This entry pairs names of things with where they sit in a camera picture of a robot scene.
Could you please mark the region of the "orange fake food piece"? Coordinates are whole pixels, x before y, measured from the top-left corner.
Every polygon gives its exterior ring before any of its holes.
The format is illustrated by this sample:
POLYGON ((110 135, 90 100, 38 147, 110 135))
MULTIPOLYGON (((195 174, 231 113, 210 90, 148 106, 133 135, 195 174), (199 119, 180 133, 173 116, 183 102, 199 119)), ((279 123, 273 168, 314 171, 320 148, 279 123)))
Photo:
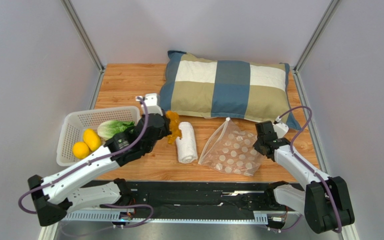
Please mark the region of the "orange fake food piece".
POLYGON ((180 130, 180 116, 178 113, 168 110, 165 116, 169 119, 169 131, 171 134, 167 136, 167 142, 173 145, 177 138, 182 139, 182 131, 180 130))

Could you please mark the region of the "clear zip top bag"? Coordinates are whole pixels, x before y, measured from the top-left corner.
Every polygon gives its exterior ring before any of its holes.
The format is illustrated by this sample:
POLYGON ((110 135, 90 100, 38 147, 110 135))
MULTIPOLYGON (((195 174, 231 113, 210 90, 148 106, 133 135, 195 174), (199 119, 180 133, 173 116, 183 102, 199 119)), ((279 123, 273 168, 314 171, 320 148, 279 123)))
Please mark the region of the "clear zip top bag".
POLYGON ((198 164, 223 174, 254 176, 264 161, 253 144, 257 136, 241 130, 227 117, 205 144, 198 164))

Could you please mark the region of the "green white fake cabbage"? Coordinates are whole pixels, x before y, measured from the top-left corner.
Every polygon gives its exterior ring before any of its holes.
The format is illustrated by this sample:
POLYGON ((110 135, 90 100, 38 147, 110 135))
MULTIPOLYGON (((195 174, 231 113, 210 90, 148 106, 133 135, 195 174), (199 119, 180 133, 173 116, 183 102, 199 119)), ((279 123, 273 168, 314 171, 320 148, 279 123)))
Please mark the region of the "green white fake cabbage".
POLYGON ((134 126, 134 121, 108 120, 97 127, 97 135, 106 141, 114 135, 134 126))

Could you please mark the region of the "yellow fake corn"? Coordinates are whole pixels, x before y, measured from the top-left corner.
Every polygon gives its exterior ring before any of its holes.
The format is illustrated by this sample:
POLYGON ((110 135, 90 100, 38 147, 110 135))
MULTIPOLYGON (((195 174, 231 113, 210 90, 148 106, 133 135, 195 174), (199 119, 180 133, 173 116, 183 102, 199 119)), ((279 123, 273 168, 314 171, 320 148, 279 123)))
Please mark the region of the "yellow fake corn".
POLYGON ((91 128, 87 128, 84 131, 82 138, 83 142, 89 147, 92 152, 96 151, 102 145, 101 138, 91 128))

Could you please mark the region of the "yellow fake lemon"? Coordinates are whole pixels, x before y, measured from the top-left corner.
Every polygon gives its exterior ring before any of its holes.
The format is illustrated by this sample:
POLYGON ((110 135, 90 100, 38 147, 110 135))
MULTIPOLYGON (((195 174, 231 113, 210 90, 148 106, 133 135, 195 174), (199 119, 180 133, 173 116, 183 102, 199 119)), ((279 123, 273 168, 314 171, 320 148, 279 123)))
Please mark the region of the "yellow fake lemon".
POLYGON ((79 141, 76 142, 72 147, 72 154, 79 160, 85 159, 91 154, 91 150, 88 147, 88 145, 83 142, 79 141))

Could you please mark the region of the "white perforated plastic basket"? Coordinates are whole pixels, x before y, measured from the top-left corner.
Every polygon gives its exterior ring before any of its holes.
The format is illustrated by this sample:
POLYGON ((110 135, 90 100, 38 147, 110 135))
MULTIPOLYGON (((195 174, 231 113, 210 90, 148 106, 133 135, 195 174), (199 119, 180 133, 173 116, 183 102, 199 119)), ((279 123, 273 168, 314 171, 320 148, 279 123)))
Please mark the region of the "white perforated plastic basket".
POLYGON ((83 133, 86 129, 97 131, 101 123, 109 120, 138 123, 140 118, 141 112, 136 106, 83 110, 68 114, 59 135, 56 163, 61 167, 69 167, 79 161, 73 155, 72 147, 76 142, 83 140, 83 133))

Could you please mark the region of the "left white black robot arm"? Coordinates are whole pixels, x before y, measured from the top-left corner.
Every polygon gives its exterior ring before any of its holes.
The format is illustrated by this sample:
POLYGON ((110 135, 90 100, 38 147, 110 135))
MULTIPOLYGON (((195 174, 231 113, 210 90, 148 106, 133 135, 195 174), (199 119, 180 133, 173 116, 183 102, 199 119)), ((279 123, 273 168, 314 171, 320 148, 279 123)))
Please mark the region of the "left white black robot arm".
POLYGON ((168 113, 144 114, 137 125, 115 134, 91 155, 47 177, 33 175, 29 191, 39 225, 53 225, 74 211, 96 205, 129 203, 130 190, 124 179, 94 187, 85 185, 107 172, 116 170, 150 153, 157 141, 168 137, 178 127, 168 113))

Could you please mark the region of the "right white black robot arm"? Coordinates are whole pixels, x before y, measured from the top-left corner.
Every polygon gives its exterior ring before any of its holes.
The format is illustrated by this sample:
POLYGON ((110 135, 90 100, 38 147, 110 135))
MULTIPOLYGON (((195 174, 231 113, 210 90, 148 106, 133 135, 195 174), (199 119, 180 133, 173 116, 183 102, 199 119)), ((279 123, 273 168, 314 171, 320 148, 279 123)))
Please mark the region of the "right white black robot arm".
POLYGON ((271 190, 276 204, 299 212, 316 234, 339 233, 355 223, 348 185, 342 177, 332 177, 312 165, 288 139, 278 135, 272 122, 257 123, 255 128, 253 148, 286 169, 303 188, 276 182, 271 190))

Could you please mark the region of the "rolled white towel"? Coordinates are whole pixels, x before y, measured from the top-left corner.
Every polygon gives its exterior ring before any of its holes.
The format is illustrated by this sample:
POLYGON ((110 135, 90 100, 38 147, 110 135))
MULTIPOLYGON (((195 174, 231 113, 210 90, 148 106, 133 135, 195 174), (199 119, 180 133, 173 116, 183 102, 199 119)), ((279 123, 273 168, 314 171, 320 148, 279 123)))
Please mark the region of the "rolled white towel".
POLYGON ((191 123, 179 124, 182 137, 175 140, 177 146, 177 159, 182 164, 189 164, 198 159, 195 131, 191 123))

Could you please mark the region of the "checkered blue beige pillow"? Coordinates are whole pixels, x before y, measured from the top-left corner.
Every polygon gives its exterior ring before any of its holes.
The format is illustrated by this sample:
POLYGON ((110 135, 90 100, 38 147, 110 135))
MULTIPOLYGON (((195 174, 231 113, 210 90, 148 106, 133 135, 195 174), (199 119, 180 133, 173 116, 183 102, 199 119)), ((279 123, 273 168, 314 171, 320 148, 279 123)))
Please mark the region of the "checkered blue beige pillow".
POLYGON ((290 112, 290 65, 241 60, 209 60, 170 50, 165 68, 160 106, 179 115, 236 118, 253 122, 281 121, 301 128, 290 112))

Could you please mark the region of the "right aluminium frame post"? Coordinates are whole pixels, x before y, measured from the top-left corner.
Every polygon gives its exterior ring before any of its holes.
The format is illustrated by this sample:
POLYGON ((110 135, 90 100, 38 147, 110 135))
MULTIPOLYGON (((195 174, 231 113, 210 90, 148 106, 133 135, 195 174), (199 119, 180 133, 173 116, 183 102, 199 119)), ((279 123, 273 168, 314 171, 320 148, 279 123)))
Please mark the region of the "right aluminium frame post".
MULTIPOLYGON (((311 35, 306 47, 304 48, 302 54, 300 55, 294 69, 293 69, 293 78, 294 82, 298 91, 298 97, 301 102, 301 104, 305 107, 309 107, 309 101, 308 97, 303 85, 303 79, 301 77, 301 71, 304 69, 305 64, 309 57, 312 54, 312 51, 316 47, 318 41, 322 37, 325 29, 329 25, 332 17, 335 15, 335 12, 337 11, 338 7, 342 3, 341 0, 331 0, 328 7, 326 8, 322 18, 320 19, 317 27, 315 28, 313 34, 311 35)), ((309 124, 307 126, 310 137, 312 140, 312 144, 314 147, 315 155, 319 163, 319 167, 323 172, 327 172, 327 163, 326 163, 326 156, 324 153, 323 148, 321 147, 321 142, 319 138, 319 134, 317 131, 317 127, 315 126, 313 117, 309 113, 308 110, 304 110, 304 116, 306 120, 309 120, 309 124)))

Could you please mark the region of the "aluminium frame post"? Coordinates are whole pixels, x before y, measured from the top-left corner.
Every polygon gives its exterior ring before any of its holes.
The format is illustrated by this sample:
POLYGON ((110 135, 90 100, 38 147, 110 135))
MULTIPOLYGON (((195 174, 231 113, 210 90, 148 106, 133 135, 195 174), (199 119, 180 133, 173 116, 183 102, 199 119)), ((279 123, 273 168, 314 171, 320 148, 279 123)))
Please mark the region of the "aluminium frame post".
POLYGON ((99 95, 99 91, 101 88, 102 80, 105 74, 106 66, 103 64, 102 60, 98 56, 98 53, 96 51, 96 48, 94 47, 91 38, 89 37, 79 14, 77 13, 75 6, 71 0, 61 0, 61 3, 63 7, 65 8, 65 11, 67 12, 67 15, 69 16, 73 26, 75 27, 85 49, 87 50, 89 56, 91 57, 92 62, 94 63, 95 67, 98 71, 98 79, 97 83, 95 85, 95 88, 92 92, 92 97, 90 100, 90 108, 94 108, 97 102, 97 98, 99 95))
MULTIPOLYGON (((316 47, 318 41, 322 37, 325 29, 329 25, 332 17, 335 15, 335 12, 337 11, 338 7, 342 3, 341 0, 331 0, 328 7, 326 8, 322 18, 320 19, 317 27, 315 28, 313 34, 311 35, 306 47, 304 48, 302 54, 300 55, 294 69, 293 69, 293 78, 294 82, 298 91, 298 97, 301 102, 301 104, 305 107, 309 107, 309 101, 308 97, 303 85, 303 79, 301 77, 301 71, 304 69, 305 64, 309 57, 312 54, 312 51, 316 47)), ((319 134, 317 131, 317 127, 315 126, 313 117, 309 113, 308 110, 304 110, 304 116, 306 120, 309 120, 309 124, 307 126, 310 137, 312 140, 312 144, 314 147, 315 155, 319 163, 319 167, 323 172, 327 172, 327 163, 326 163, 326 156, 324 153, 323 148, 321 147, 321 142, 319 138, 319 134)))

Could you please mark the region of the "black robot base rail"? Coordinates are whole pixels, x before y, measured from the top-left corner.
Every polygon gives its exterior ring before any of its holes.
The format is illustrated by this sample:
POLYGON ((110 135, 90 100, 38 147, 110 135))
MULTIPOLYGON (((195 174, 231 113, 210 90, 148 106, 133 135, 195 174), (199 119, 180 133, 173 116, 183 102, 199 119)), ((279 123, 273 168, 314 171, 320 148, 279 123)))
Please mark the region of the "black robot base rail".
POLYGON ((326 197, 327 184, 313 182, 300 187, 285 181, 259 182, 181 182, 93 180, 63 197, 57 208, 67 215, 98 207, 117 210, 111 219, 122 227, 137 219, 148 220, 253 222, 284 231, 285 220, 260 213, 299 213, 317 234, 334 230, 338 220, 326 197))

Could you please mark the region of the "left aluminium frame post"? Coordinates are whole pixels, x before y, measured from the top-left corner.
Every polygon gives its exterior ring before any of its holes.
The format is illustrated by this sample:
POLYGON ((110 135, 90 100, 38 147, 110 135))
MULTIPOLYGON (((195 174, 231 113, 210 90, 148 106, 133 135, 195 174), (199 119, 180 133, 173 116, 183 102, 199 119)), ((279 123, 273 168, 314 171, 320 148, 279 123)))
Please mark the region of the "left aluminium frame post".
POLYGON ((99 95, 99 91, 101 88, 102 80, 105 74, 106 66, 103 64, 102 60, 98 56, 98 53, 96 51, 96 48, 94 47, 91 38, 89 37, 79 14, 77 13, 75 6, 71 0, 61 0, 61 3, 63 7, 65 8, 65 11, 67 12, 67 15, 69 16, 73 26, 75 27, 85 49, 87 50, 89 56, 91 57, 92 62, 94 63, 95 67, 98 71, 98 79, 97 83, 95 85, 95 88, 92 92, 92 97, 90 100, 90 108, 94 108, 97 102, 97 98, 99 95))

